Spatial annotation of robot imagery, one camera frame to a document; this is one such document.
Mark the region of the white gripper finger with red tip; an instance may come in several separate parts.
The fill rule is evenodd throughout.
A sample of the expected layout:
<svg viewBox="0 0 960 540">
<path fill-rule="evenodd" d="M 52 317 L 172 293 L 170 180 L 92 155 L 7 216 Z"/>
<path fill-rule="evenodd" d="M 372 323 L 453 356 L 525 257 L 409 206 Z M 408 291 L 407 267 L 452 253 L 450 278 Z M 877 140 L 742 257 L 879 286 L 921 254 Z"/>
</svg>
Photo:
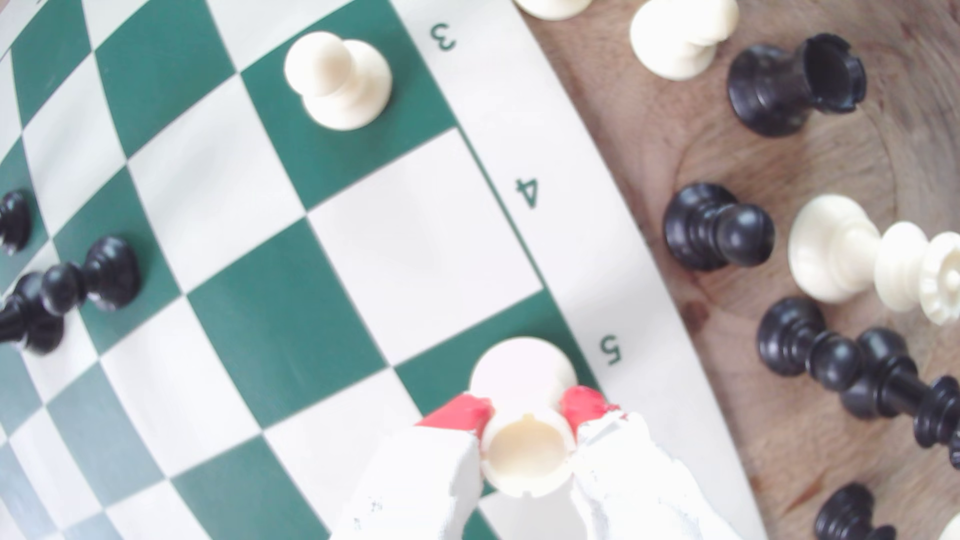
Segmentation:
<svg viewBox="0 0 960 540">
<path fill-rule="evenodd" d="M 589 539 L 740 538 L 640 413 L 583 385 L 563 392 L 559 410 L 577 442 L 571 496 Z"/>
<path fill-rule="evenodd" d="M 481 497 L 492 402 L 462 393 L 387 440 L 331 539 L 462 539 Z"/>
</svg>

